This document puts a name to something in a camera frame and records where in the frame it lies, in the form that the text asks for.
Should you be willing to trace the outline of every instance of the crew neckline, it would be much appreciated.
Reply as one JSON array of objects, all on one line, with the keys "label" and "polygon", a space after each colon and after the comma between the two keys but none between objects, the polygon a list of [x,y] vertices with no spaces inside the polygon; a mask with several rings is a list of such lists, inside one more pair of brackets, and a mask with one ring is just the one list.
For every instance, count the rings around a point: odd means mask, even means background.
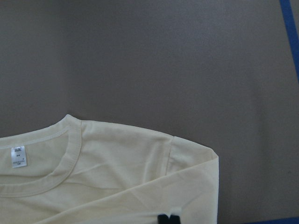
[{"label": "crew neckline", "polygon": [[18,184],[0,183],[0,197],[32,196],[46,192],[71,173],[81,150],[81,120],[66,114],[57,123],[43,129],[0,138],[0,150],[23,146],[56,138],[68,132],[68,144],[58,166],[48,175],[31,182]]}]

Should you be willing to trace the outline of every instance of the folded shirt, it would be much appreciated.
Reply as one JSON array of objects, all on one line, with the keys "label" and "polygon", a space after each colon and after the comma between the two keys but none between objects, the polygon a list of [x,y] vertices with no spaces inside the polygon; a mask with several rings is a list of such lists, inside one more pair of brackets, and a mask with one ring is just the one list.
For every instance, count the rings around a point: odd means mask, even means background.
[{"label": "folded shirt", "polygon": [[67,114],[0,138],[1,224],[215,224],[219,164],[193,141]]}]

